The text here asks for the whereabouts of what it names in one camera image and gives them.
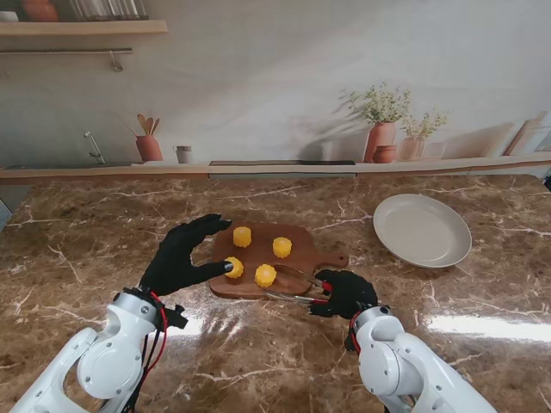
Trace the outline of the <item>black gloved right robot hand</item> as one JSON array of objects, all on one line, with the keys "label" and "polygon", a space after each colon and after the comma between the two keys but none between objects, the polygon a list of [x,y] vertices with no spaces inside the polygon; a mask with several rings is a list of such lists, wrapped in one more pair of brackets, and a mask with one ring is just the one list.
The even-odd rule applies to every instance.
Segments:
[{"label": "black gloved right robot hand", "polygon": [[351,320],[358,312],[379,305],[373,285],[360,275],[345,270],[324,269],[318,272],[315,278],[331,289],[324,289],[324,295],[329,297],[325,303],[309,305],[311,315],[339,316]]}]

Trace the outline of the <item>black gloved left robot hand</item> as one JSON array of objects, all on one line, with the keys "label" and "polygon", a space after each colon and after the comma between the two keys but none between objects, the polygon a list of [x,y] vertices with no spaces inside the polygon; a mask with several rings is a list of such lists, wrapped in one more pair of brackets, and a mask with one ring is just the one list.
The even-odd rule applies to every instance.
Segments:
[{"label": "black gloved left robot hand", "polygon": [[167,296],[232,271],[233,264],[228,261],[195,266],[191,260],[195,247],[207,236],[226,230],[231,223],[220,214],[208,214],[173,227],[159,244],[139,287],[159,297]]}]

